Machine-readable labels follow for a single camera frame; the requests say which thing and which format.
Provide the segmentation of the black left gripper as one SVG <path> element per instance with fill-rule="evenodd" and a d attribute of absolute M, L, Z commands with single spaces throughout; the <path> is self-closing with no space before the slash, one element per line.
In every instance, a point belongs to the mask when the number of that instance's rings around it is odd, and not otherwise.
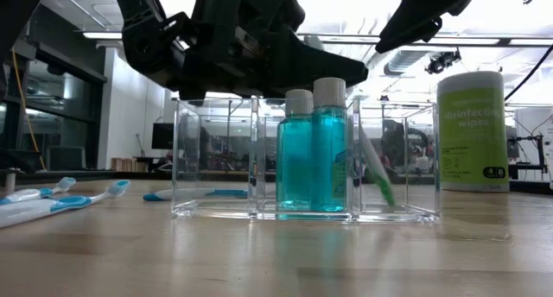
<path fill-rule="evenodd" d="M 192 13 L 168 16 L 160 0 L 117 0 L 128 64 L 184 100 L 227 90 L 238 95 L 274 88 L 270 35 L 295 33 L 305 19 L 297 0 L 195 0 Z M 280 45 L 280 87 L 312 90 L 317 79 L 353 86 L 365 63 L 305 45 Z"/>

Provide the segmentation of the teal mouthwash bottle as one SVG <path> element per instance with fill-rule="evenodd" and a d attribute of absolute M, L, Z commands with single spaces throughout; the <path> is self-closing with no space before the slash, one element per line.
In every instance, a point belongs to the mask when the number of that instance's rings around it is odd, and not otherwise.
<path fill-rule="evenodd" d="M 311 204 L 313 93 L 285 94 L 285 117 L 277 125 L 276 202 L 279 210 L 308 211 Z"/>
<path fill-rule="evenodd" d="M 312 209 L 341 212 L 346 200 L 346 83 L 323 78 L 314 82 L 312 112 Z"/>

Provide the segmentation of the clear acrylic three-compartment organizer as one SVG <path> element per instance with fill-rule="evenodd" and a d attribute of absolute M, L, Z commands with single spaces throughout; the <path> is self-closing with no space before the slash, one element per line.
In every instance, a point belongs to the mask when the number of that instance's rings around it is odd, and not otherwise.
<path fill-rule="evenodd" d="M 217 172 L 200 171 L 203 114 L 179 103 L 175 113 L 175 141 L 172 172 L 171 212 L 187 218 L 246 218 L 251 220 L 318 220 L 330 222 L 433 222 L 441 216 L 441 199 L 432 186 L 413 185 L 414 175 L 392 181 L 389 186 L 372 182 L 376 162 L 369 158 L 369 139 L 362 128 L 358 99 L 346 104 L 346 191 L 338 211 L 317 211 L 311 205 L 292 209 L 277 201 L 277 177 L 269 168 L 270 139 L 275 136 L 275 117 L 262 110 L 260 98 L 248 100 L 249 140 L 247 180 L 244 193 L 237 194 L 222 185 L 209 186 Z"/>

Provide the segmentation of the green and white toothbrush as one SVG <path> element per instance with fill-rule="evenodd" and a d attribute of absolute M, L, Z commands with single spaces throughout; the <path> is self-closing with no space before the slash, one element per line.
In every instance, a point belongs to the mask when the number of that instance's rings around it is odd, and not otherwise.
<path fill-rule="evenodd" d="M 359 146 L 366 161 L 368 179 L 378 186 L 386 204 L 390 207 L 395 206 L 396 200 L 385 166 L 372 146 L 362 125 L 359 126 Z"/>

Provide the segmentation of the blue and white toothbrush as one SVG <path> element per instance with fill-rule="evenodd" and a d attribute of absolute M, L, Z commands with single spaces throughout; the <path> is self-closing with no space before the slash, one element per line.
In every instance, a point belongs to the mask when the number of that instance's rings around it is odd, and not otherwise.
<path fill-rule="evenodd" d="M 75 178 L 64 177 L 54 187 L 29 188 L 15 191 L 0 199 L 0 205 L 7 205 L 32 199 L 47 199 L 56 193 L 67 192 L 76 183 Z"/>
<path fill-rule="evenodd" d="M 162 190 L 143 195 L 145 201 L 169 201 L 172 199 L 201 199 L 201 198 L 237 198 L 246 199 L 248 191 L 243 189 L 220 188 L 181 188 Z"/>
<path fill-rule="evenodd" d="M 0 205 L 0 228 L 86 208 L 103 199 L 115 199 L 124 195 L 129 186 L 129 180 L 118 180 L 95 196 L 69 195 L 59 199 L 31 199 Z"/>

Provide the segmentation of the person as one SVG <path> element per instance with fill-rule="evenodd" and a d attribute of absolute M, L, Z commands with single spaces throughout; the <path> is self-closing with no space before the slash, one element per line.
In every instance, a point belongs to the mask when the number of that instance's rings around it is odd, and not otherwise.
<path fill-rule="evenodd" d="M 402 123 L 394 120 L 384 120 L 385 132 L 381 137 L 384 157 L 389 160 L 390 167 L 400 167 L 404 164 L 405 150 L 422 154 L 429 146 L 427 135 L 421 130 L 404 128 Z"/>

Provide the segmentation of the green disinfecting wipes canister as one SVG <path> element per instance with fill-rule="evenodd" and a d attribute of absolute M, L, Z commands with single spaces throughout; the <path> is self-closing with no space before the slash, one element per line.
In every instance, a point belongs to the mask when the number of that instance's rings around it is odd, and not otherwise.
<path fill-rule="evenodd" d="M 438 83 L 436 98 L 440 188 L 509 192 L 502 75 L 477 71 L 447 77 Z"/>

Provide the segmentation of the black computer monitor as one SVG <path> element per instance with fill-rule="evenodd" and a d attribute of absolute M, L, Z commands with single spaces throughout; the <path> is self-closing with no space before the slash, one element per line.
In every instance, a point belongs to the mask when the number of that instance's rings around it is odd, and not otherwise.
<path fill-rule="evenodd" d="M 172 123 L 154 123 L 151 148 L 171 150 L 174 143 L 174 125 Z"/>

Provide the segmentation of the wooden crate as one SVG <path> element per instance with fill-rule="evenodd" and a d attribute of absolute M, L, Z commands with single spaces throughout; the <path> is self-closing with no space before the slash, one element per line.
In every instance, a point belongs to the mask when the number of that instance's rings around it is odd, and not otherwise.
<path fill-rule="evenodd" d="M 111 159 L 111 169 L 117 172 L 146 173 L 148 165 L 145 161 L 139 161 L 136 158 L 117 158 Z"/>

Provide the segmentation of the black table edge rail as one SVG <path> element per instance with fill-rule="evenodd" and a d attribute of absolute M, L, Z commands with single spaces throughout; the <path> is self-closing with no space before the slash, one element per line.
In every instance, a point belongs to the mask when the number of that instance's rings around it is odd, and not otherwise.
<path fill-rule="evenodd" d="M 16 177 L 17 183 L 50 183 L 56 182 L 64 177 L 75 178 L 79 181 L 89 180 L 171 180 L 169 173 L 148 173 L 148 172 L 117 172 L 111 170 L 94 171 L 57 171 L 39 172 L 34 174 L 19 174 Z"/>

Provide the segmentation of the white cylindrical post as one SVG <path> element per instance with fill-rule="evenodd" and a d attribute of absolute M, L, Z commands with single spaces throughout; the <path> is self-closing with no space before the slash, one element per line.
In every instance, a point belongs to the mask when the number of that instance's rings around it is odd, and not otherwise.
<path fill-rule="evenodd" d="M 21 172 L 20 168 L 10 167 L 3 170 L 5 176 L 4 182 L 4 196 L 12 194 L 15 191 L 16 176 Z"/>

